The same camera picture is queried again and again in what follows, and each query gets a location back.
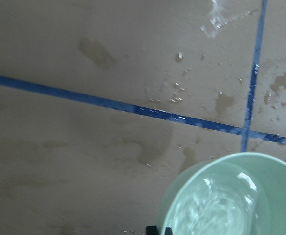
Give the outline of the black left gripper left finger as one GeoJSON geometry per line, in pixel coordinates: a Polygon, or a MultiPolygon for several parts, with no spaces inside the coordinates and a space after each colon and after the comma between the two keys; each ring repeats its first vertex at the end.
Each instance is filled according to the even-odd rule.
{"type": "Polygon", "coordinates": [[[145,228],[145,234],[146,235],[159,235],[159,231],[156,225],[153,226],[147,226],[145,228]]]}

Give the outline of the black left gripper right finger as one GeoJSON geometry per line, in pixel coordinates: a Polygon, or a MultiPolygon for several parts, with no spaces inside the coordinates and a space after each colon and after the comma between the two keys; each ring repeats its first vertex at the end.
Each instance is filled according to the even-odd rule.
{"type": "Polygon", "coordinates": [[[170,227],[166,227],[164,235],[173,235],[172,229],[170,227]]]}

